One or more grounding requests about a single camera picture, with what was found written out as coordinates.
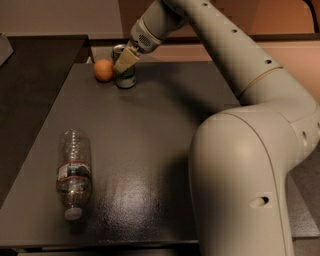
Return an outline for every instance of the plastic water bottle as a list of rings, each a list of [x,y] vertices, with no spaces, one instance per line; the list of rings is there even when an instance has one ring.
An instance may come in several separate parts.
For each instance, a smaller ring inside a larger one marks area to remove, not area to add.
[[[68,130],[60,137],[56,189],[66,208],[65,219],[74,221],[91,194],[90,142],[80,130]]]

